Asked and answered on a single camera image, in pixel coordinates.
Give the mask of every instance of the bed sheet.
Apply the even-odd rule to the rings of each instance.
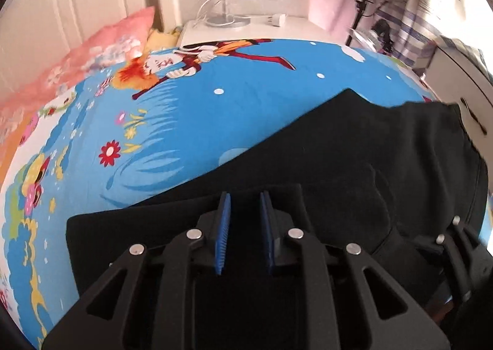
[[[213,170],[348,87],[389,107],[433,98],[391,58],[300,40],[154,52],[86,78],[23,125],[0,190],[2,303],[40,347],[78,298],[69,217]]]

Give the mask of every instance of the white headboard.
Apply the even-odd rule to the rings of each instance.
[[[150,5],[166,31],[181,24],[178,0],[6,0],[0,10],[0,100],[103,26]]]

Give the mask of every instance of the drawer handle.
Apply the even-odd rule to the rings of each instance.
[[[486,136],[488,134],[488,131],[486,130],[486,128],[481,124],[481,122],[479,122],[479,119],[478,117],[475,115],[474,112],[471,111],[469,105],[467,104],[467,101],[464,99],[464,98],[460,98],[460,102],[462,102],[464,104],[464,106],[467,108],[469,114],[471,115],[472,119],[474,119],[474,121],[479,125],[479,127],[481,128],[481,131],[483,132],[483,134]]]

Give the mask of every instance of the white glove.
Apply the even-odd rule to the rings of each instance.
[[[199,54],[197,55],[197,58],[199,58],[199,61],[201,61],[202,63],[210,62],[211,60],[217,57],[218,56],[214,54],[214,51],[211,50],[200,51]]]
[[[167,78],[178,78],[183,76],[193,76],[197,70],[195,68],[188,68],[187,70],[183,70],[179,68],[177,70],[172,70],[171,72],[166,73]]]

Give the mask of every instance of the pink pillow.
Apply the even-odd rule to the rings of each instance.
[[[153,21],[151,6],[103,27],[35,81],[12,94],[0,105],[0,145],[24,115],[38,111],[92,73],[141,56]]]

